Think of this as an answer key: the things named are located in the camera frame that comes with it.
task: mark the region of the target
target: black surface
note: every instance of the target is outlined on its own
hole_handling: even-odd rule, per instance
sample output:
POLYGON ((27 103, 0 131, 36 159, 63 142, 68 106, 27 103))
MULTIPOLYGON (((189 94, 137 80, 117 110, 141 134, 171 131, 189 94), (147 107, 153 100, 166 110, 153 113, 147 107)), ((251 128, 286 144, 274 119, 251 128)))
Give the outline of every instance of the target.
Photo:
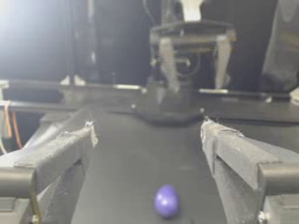
MULTIPOLYGON (((131 115, 86 111, 70 129, 95 121, 99 147, 79 198, 78 223, 227 223, 201 146, 201 126, 154 126, 131 115), (173 184, 182 212, 163 220, 154 208, 161 186, 173 184)), ((225 122, 247 137, 299 151, 299 126, 225 122)))

